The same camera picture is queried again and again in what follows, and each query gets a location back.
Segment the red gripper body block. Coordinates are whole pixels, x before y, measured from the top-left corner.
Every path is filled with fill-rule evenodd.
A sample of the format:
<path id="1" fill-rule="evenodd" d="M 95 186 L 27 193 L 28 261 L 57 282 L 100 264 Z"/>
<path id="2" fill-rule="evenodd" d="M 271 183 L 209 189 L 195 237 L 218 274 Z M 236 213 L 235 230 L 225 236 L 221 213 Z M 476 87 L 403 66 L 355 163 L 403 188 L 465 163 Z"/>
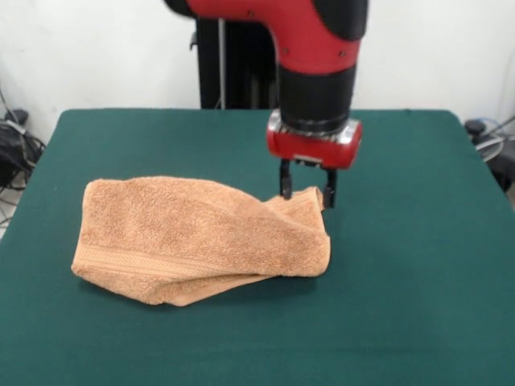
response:
<path id="1" fill-rule="evenodd" d="M 313 137 L 295 133 L 273 110 L 266 128 L 269 152 L 277 158 L 306 162 L 327 169 L 348 169 L 357 156 L 363 134 L 360 121 L 349 120 L 338 133 Z"/>

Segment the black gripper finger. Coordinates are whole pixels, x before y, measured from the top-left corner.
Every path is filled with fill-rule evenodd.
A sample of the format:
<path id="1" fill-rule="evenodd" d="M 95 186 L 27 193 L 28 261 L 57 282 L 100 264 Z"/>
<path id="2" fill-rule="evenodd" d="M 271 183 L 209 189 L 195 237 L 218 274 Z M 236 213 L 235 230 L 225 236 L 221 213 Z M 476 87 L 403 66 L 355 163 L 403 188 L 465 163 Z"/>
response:
<path id="1" fill-rule="evenodd" d="M 279 194 L 286 200 L 292 196 L 292 179 L 290 175 L 290 160 L 281 159 L 279 167 Z"/>
<path id="2" fill-rule="evenodd" d="M 323 189 L 323 206 L 325 209 L 335 207 L 336 186 L 337 186 L 337 170 L 325 169 L 327 175 L 327 183 Z"/>

